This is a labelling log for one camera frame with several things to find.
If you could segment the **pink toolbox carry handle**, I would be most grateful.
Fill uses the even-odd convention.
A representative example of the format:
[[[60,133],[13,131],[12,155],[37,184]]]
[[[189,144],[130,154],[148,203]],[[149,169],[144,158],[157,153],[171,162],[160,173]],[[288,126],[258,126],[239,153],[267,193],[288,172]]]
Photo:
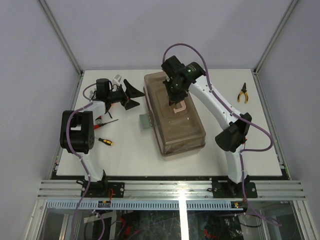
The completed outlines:
[[[173,112],[176,114],[186,110],[186,108],[187,108],[186,103],[184,100],[182,100],[175,104],[175,107],[173,108]]]

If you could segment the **grey-green toolbox latch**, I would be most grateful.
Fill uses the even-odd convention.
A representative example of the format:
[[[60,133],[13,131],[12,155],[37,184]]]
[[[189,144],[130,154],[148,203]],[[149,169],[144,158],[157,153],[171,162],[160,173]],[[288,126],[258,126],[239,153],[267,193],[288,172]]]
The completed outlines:
[[[150,129],[153,125],[152,125],[152,121],[150,119],[150,115],[148,113],[145,114],[140,114],[139,115],[139,120],[141,123],[141,127],[145,130],[145,129]]]

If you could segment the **beige toolbox with smoky lid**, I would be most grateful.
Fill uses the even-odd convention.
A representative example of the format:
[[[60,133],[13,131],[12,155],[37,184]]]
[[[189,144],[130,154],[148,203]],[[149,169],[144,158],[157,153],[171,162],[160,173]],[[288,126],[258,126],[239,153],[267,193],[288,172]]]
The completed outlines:
[[[192,97],[184,99],[186,110],[174,113],[163,83],[164,72],[144,76],[144,93],[148,114],[160,153],[164,157],[200,150],[206,145],[206,132]]]

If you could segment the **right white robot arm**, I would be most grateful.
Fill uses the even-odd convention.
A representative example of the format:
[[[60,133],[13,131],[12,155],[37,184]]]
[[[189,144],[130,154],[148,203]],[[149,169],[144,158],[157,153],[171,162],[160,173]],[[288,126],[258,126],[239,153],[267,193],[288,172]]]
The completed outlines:
[[[227,189],[231,196],[240,197],[246,191],[243,179],[248,175],[241,166],[240,151],[244,149],[252,116],[235,109],[210,82],[208,70],[198,63],[184,65],[176,56],[171,56],[163,61],[161,68],[166,74],[163,83],[170,106],[183,101],[191,93],[217,120],[222,132],[215,137],[215,142],[225,153],[228,178],[232,181]]]

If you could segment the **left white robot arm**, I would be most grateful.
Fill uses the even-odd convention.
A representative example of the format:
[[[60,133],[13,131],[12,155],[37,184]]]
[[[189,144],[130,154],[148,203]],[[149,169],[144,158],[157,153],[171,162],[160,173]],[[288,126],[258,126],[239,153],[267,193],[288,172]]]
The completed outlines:
[[[125,110],[138,107],[135,98],[145,94],[133,87],[126,79],[123,83],[112,83],[107,78],[97,79],[93,96],[88,103],[77,110],[65,110],[62,113],[60,128],[60,146],[79,158],[84,169],[85,180],[95,182],[92,191],[98,197],[105,197],[110,186],[102,179],[105,171],[99,165],[95,154],[91,151],[95,144],[96,119],[109,113],[114,104],[121,104]]]

